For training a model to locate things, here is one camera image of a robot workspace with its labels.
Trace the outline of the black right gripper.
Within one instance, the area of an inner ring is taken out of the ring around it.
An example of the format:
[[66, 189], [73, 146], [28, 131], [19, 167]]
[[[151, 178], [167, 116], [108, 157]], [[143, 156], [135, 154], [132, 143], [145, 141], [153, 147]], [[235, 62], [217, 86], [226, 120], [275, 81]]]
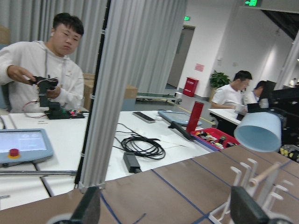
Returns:
[[299, 139], [299, 89], [275, 90], [276, 83], [266, 81], [260, 99], [266, 98], [271, 112], [276, 113], [282, 122], [282, 140]]

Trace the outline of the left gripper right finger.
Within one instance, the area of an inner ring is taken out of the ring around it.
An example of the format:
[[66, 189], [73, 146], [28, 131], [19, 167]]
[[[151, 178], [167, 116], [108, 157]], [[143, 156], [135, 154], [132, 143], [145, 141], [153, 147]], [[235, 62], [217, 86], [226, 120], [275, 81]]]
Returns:
[[240, 186], [231, 188], [230, 216], [235, 224], [267, 224], [270, 218]]

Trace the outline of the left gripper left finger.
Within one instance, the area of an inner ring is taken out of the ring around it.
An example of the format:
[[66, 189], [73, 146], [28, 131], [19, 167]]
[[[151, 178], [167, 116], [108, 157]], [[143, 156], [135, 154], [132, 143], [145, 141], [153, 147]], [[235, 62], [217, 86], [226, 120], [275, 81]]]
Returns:
[[97, 224], [100, 219], [100, 188], [89, 187], [70, 218], [71, 224]]

